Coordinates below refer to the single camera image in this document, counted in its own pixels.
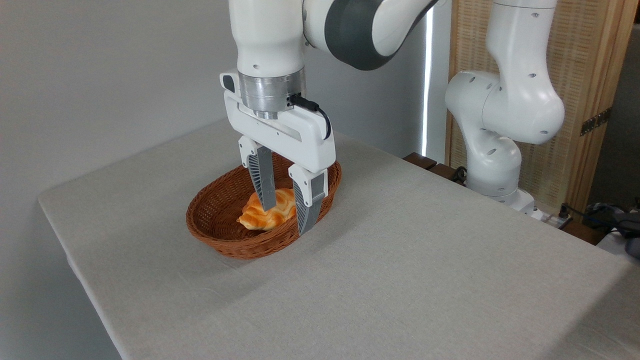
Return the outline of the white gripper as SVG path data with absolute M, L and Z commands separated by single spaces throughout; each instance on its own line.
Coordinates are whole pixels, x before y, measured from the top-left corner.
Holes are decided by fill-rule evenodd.
M 264 119 L 224 91 L 231 127 L 244 135 L 238 140 L 242 166 L 249 171 L 258 200 L 265 212 L 277 204 L 272 151 L 295 163 L 289 167 L 293 181 L 296 221 L 300 236 L 319 218 L 323 199 L 329 195 L 329 168 L 336 161 L 334 135 L 319 105 L 299 95 L 290 96 L 292 106 Z

